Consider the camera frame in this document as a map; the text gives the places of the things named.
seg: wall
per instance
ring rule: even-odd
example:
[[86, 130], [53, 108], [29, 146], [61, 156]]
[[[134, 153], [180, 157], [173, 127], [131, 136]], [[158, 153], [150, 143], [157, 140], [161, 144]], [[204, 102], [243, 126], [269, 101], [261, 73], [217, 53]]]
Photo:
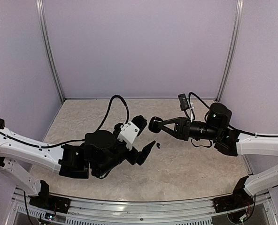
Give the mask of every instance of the wall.
[[[59, 107], [35, 1], [0, 1], [0, 118], [42, 140]], [[0, 225], [14, 189], [0, 174]]]
[[[231, 124], [260, 133], [278, 133], [278, 1], [245, 1], [238, 43], [222, 103]], [[250, 156], [255, 173], [278, 163]], [[278, 187], [270, 190], [278, 213]]]
[[215, 98], [236, 0], [45, 0], [67, 98]]

